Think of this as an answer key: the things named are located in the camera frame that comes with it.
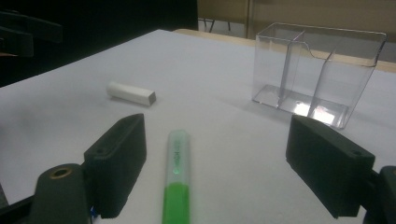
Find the clear plastic organizer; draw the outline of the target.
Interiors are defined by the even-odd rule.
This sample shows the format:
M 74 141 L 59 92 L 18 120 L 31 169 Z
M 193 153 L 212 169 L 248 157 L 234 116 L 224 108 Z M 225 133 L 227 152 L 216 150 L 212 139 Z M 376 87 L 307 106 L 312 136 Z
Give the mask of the clear plastic organizer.
M 386 40 L 378 32 L 275 22 L 256 35 L 252 100 L 343 129 Z

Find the white eraser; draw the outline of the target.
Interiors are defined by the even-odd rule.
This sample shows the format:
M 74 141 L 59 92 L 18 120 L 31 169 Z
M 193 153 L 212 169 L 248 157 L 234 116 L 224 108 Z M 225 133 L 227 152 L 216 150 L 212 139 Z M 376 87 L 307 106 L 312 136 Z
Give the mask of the white eraser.
M 140 105 L 150 106 L 156 101 L 156 93 L 154 91 L 117 82 L 109 82 L 106 86 L 106 92 L 112 97 Z

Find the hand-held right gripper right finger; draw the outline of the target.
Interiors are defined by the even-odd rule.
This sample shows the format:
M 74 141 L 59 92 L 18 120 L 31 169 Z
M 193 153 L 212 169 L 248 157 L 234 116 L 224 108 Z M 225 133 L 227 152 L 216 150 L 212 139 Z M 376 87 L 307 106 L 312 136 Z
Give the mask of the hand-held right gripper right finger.
M 354 217 L 361 206 L 361 183 L 375 156 L 326 124 L 294 115 L 286 160 L 335 217 Z

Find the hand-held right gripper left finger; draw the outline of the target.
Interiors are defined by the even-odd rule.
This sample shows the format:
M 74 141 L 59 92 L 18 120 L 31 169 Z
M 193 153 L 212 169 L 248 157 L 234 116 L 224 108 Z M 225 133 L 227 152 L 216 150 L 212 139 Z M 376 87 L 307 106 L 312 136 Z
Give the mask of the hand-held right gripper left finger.
M 88 192 L 92 207 L 101 218 L 120 214 L 146 158 L 143 114 L 118 120 L 84 153 Z

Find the black curtain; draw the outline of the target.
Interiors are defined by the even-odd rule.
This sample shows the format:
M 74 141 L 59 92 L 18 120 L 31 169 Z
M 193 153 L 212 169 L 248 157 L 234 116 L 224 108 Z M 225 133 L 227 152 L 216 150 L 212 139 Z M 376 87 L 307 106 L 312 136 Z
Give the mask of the black curtain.
M 197 0 L 0 0 L 0 8 L 63 27 L 62 42 L 37 39 L 32 57 L 0 56 L 0 87 L 157 29 L 198 28 Z

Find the green highlighter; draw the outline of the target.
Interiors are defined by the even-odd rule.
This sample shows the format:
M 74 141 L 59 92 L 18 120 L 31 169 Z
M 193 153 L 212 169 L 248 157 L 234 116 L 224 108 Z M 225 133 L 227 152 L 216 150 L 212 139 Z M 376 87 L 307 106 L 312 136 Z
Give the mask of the green highlighter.
M 190 137 L 184 130 L 168 135 L 162 224 L 190 224 Z

